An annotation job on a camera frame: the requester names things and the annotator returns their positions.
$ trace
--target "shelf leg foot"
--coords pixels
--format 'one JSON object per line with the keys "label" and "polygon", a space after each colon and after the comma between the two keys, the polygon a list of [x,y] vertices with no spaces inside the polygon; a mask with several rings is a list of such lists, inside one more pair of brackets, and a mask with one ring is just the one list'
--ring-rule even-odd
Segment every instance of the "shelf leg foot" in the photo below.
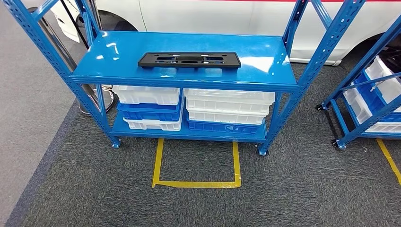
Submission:
{"label": "shelf leg foot", "polygon": [[332,140],[332,141],[331,141],[331,145],[332,145],[333,147],[335,147],[335,148],[340,148],[340,149],[345,149],[345,148],[347,148],[346,145],[338,144],[338,142],[339,142],[339,140]]}
{"label": "shelf leg foot", "polygon": [[318,104],[315,106],[315,109],[319,112],[323,111],[323,110],[328,110],[329,106],[328,105],[324,105],[324,103]]}
{"label": "shelf leg foot", "polygon": [[269,151],[267,150],[267,143],[261,143],[259,145],[256,145],[258,148],[258,152],[260,156],[266,156],[269,154]]}
{"label": "shelf leg foot", "polygon": [[116,141],[116,142],[113,143],[112,147],[113,147],[113,148],[119,148],[119,147],[120,147],[120,144],[121,144],[121,139],[118,139],[118,141]]}

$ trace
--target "gray floor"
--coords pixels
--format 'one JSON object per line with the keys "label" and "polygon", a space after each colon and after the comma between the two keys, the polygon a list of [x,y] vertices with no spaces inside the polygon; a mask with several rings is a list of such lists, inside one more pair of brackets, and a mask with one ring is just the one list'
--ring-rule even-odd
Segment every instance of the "gray floor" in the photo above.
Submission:
{"label": "gray floor", "polygon": [[[46,152],[6,226],[401,226],[401,189],[375,139],[337,150],[314,109],[352,61],[322,69],[269,156],[239,144],[236,189],[151,188],[157,140],[123,138],[113,149],[73,106],[65,139]],[[166,140],[160,179],[232,181],[231,157],[228,142]]]}
{"label": "gray floor", "polygon": [[[28,7],[43,0],[30,0]],[[46,18],[59,32],[53,15]],[[0,3],[0,226],[67,114],[74,95]],[[79,58],[85,51],[60,35]]]}

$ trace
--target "stacked storage bins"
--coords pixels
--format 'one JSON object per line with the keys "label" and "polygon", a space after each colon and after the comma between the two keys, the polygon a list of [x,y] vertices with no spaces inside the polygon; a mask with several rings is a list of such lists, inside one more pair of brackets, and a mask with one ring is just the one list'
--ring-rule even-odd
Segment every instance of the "stacked storage bins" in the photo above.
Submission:
{"label": "stacked storage bins", "polygon": [[[355,84],[392,75],[393,72],[383,63],[379,56],[354,81]],[[344,92],[344,97],[351,106],[359,124],[371,117],[376,111],[401,95],[401,84],[398,78],[392,78],[376,84],[365,84]],[[401,132],[401,107],[383,117],[380,122],[366,132]]]}
{"label": "stacked storage bins", "polygon": [[274,92],[185,89],[191,130],[255,134],[274,103]]}
{"label": "stacked storage bins", "polygon": [[120,101],[117,110],[130,129],[181,129],[184,95],[174,87],[114,86]]}

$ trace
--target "storage rack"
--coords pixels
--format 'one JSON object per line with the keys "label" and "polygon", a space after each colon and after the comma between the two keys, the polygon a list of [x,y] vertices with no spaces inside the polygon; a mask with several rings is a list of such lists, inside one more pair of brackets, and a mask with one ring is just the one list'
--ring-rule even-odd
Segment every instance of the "storage rack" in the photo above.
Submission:
{"label": "storage rack", "polygon": [[[359,86],[369,84],[372,88],[375,87],[375,83],[383,82],[388,79],[401,77],[401,73],[395,73],[389,76],[384,76],[381,78],[369,80],[366,82],[356,83],[354,81],[361,73],[364,73],[366,67],[373,61],[373,59],[379,54],[379,52],[399,33],[401,32],[401,16],[399,16],[393,25],[381,36],[381,38],[374,44],[374,46],[369,50],[369,52],[361,59],[361,61],[352,69],[352,71],[347,75],[347,77],[338,85],[338,87],[329,95],[329,97],[322,102],[321,105],[317,105],[316,109],[318,111],[328,110],[330,106],[333,107],[333,111],[339,125],[341,126],[342,138],[334,139],[331,141],[334,147],[346,148],[346,145],[350,143],[357,137],[363,138],[382,138],[382,139],[401,139],[401,133],[389,133],[389,132],[366,132],[371,126],[379,122],[383,117],[392,113],[395,109],[401,106],[401,96],[398,96],[390,103],[385,105],[383,108],[372,116],[365,120],[362,124],[359,124],[354,111],[345,99],[344,92]],[[336,101],[342,98],[344,100],[345,106],[351,115],[355,128],[349,131],[344,118],[340,112],[340,109]]]}
{"label": "storage rack", "polygon": [[[46,0],[33,12],[28,11],[20,0],[2,1],[90,112],[112,141],[113,147],[120,146],[120,136],[239,141],[258,143],[260,155],[267,154],[269,145],[365,3],[365,0],[345,0],[334,19],[331,19],[320,0],[311,0],[326,33],[297,81],[289,56],[295,31],[308,0],[296,1],[283,36],[101,31],[94,0],[76,0],[85,21],[90,45],[78,66],[71,62],[68,52],[43,18],[57,0]],[[241,60],[247,58],[250,61],[242,61],[242,67],[234,71],[176,68],[146,70],[136,65],[145,52],[236,52]],[[82,87],[85,84],[96,85],[99,107],[94,104],[93,97],[85,93]],[[266,129],[264,122],[255,135],[191,131],[185,120],[180,131],[131,130],[121,114],[117,114],[113,126],[108,125],[103,94],[100,92],[101,84],[270,91],[276,92],[276,99],[269,129]],[[279,111],[283,93],[289,93],[289,97]]]}

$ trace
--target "white car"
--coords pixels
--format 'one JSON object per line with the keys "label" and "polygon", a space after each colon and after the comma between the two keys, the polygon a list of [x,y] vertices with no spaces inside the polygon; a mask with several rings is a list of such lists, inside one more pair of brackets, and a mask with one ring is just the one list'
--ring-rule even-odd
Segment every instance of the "white car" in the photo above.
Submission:
{"label": "white car", "polygon": [[[82,24],[74,0],[65,0]],[[333,18],[341,0],[322,0]],[[126,20],[135,30],[152,32],[282,35],[295,0],[97,0],[100,17]],[[79,42],[60,2],[52,8],[63,33]],[[326,64],[338,65],[356,45],[385,32],[401,12],[400,0],[367,0]],[[291,61],[308,62],[325,28],[311,3],[296,31]]]}

